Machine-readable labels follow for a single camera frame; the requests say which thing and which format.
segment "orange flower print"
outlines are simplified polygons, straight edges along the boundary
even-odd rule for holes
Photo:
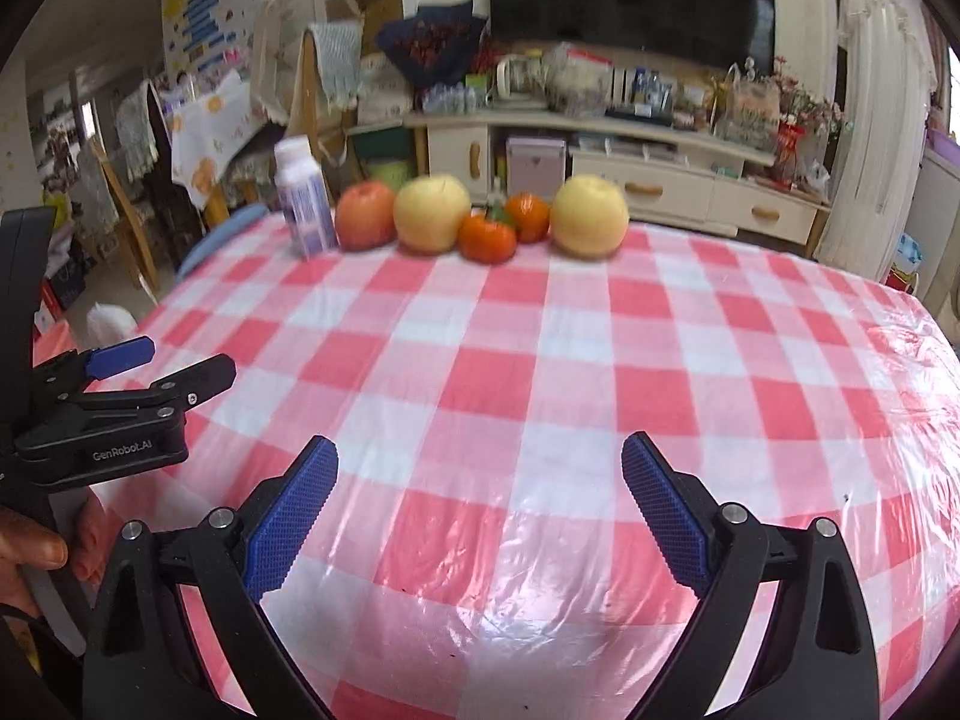
[[[209,157],[200,161],[200,167],[193,173],[190,186],[204,196],[209,196],[217,185],[217,163]]]

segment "screw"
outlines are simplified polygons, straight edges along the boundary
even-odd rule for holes
[[[140,538],[141,533],[143,533],[143,523],[138,519],[131,519],[130,522],[123,526],[123,530],[120,531],[120,535],[123,536],[124,541],[136,541]]]
[[[837,535],[837,526],[832,519],[821,517],[817,520],[817,532],[824,538],[833,538]]]
[[[726,519],[731,525],[742,525],[747,521],[747,509],[744,509],[738,503],[728,503],[723,507],[723,519]]]
[[[233,512],[231,509],[214,509],[206,521],[218,531],[222,531],[233,522]]]

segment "hand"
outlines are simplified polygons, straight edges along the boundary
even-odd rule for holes
[[[109,550],[106,531],[107,514],[97,496],[90,493],[80,512],[74,545],[69,552],[70,568],[80,581],[99,584],[103,580]],[[53,571],[64,567],[67,558],[66,543],[56,533],[0,508],[0,604],[39,617],[40,610],[17,567],[30,565]]]

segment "wooden handle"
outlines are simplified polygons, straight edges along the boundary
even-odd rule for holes
[[[755,218],[760,221],[779,221],[779,211],[771,211],[769,208],[760,208],[755,206],[752,211]]]
[[[480,143],[470,145],[470,178],[474,181],[480,179]]]
[[[649,197],[649,199],[656,199],[657,197],[664,196],[664,187],[655,187],[648,184],[635,184],[632,181],[628,181],[624,187],[629,194],[638,194],[641,197]]]

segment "blue textured pad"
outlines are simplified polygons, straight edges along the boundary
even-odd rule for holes
[[[86,361],[86,375],[102,382],[125,371],[147,365],[147,362],[154,358],[155,351],[157,348],[154,342],[146,337],[134,338],[106,349],[96,349]]]
[[[254,603],[283,586],[337,482],[337,466],[337,447],[321,440],[248,540],[243,584]]]
[[[707,537],[678,490],[647,446],[636,436],[623,445],[623,478],[664,555],[673,578],[698,598],[713,583]]]

